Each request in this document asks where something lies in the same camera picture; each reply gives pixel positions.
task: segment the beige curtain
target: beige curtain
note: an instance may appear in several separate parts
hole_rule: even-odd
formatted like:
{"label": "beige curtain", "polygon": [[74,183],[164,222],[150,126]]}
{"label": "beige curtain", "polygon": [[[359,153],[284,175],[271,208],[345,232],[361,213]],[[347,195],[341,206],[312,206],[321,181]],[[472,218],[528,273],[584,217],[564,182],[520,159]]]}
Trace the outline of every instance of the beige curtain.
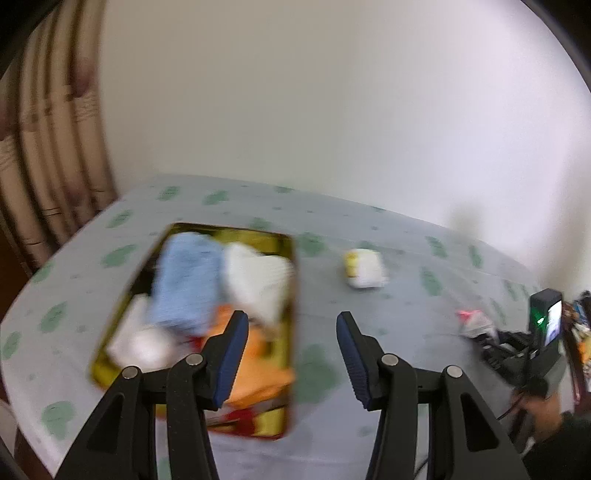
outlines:
{"label": "beige curtain", "polygon": [[65,0],[0,79],[0,209],[32,270],[116,199],[97,85],[105,0]]}

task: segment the metal screw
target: metal screw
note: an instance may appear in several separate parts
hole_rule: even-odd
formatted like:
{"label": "metal screw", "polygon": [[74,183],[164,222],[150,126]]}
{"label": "metal screw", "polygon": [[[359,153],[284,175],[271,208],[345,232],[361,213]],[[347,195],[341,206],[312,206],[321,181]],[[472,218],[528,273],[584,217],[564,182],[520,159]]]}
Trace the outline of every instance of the metal screw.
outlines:
{"label": "metal screw", "polygon": [[127,380],[135,378],[138,376],[138,369],[135,367],[125,367],[121,372],[121,375],[123,375],[123,378],[126,378]]}
{"label": "metal screw", "polygon": [[185,361],[189,365],[194,367],[195,365],[198,365],[201,362],[203,362],[203,355],[201,355],[200,353],[191,353],[191,355],[187,355],[187,358],[185,358]]}
{"label": "metal screw", "polygon": [[447,367],[447,374],[452,378],[460,378],[464,373],[462,369],[457,365],[450,365]]}
{"label": "metal screw", "polygon": [[393,367],[394,365],[398,365],[398,357],[392,353],[386,353],[386,355],[382,357],[382,363],[389,367]]}

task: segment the phone screen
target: phone screen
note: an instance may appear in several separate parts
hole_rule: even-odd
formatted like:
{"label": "phone screen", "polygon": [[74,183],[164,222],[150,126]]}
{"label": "phone screen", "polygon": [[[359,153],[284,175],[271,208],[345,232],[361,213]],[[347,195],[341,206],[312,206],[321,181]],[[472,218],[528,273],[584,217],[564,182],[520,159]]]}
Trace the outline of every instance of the phone screen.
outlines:
{"label": "phone screen", "polygon": [[562,302],[557,301],[548,309],[548,326],[546,328],[546,341],[548,345],[560,333],[560,320],[562,318]]}

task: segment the light blue tablecloth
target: light blue tablecloth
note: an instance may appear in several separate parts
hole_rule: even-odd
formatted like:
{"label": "light blue tablecloth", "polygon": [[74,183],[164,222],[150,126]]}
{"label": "light blue tablecloth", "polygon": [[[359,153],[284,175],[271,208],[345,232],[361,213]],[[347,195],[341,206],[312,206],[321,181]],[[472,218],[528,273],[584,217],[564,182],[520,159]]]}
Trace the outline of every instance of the light blue tablecloth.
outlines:
{"label": "light blue tablecloth", "polygon": [[[469,341],[456,311],[481,309],[503,329],[523,330],[527,269],[488,245],[380,208],[285,187],[208,177],[161,176],[85,226],[21,292],[0,330],[2,371],[20,428],[57,472],[102,392],[88,368],[121,293],[160,233],[175,221],[252,227],[297,239],[299,297],[294,424],[276,442],[212,435],[222,479],[359,479],[369,463],[376,413],[355,400],[338,350],[336,316],[351,310],[364,333],[415,367],[460,365],[494,412],[509,389]],[[391,281],[355,291],[343,253],[382,252]],[[420,410],[419,454],[426,452]],[[168,478],[165,425],[158,464]]]}

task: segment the open tin box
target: open tin box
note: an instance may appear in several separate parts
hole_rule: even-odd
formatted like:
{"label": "open tin box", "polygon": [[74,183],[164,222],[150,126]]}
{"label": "open tin box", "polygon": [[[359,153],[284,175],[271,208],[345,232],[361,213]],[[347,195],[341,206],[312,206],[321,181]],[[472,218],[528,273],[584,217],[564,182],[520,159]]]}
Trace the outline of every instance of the open tin box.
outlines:
{"label": "open tin box", "polygon": [[[90,365],[93,380],[105,390],[111,386],[115,378],[126,365],[114,364],[107,354],[106,346],[117,331],[119,322],[125,314],[134,295],[151,295],[152,282],[156,272],[158,257],[168,237],[182,232],[197,232],[209,235],[221,244],[242,242],[255,248],[265,255],[279,255],[288,258],[294,267],[294,279],[297,278],[294,241],[281,233],[261,232],[242,228],[230,228],[215,225],[199,225],[195,223],[173,223],[164,232],[141,269],[136,273],[131,285],[123,293],[113,314],[113,318],[101,340],[95,360]],[[294,318],[296,300],[296,282],[290,282],[290,291],[280,321],[280,334],[267,344],[265,358],[278,367],[292,367],[291,351],[294,338]],[[290,419],[290,389],[272,400],[260,402],[245,410],[233,410],[224,405],[217,412],[207,412],[207,424],[217,432],[239,436],[256,437],[275,440],[283,437]],[[157,407],[157,416],[164,418],[166,407]]]}

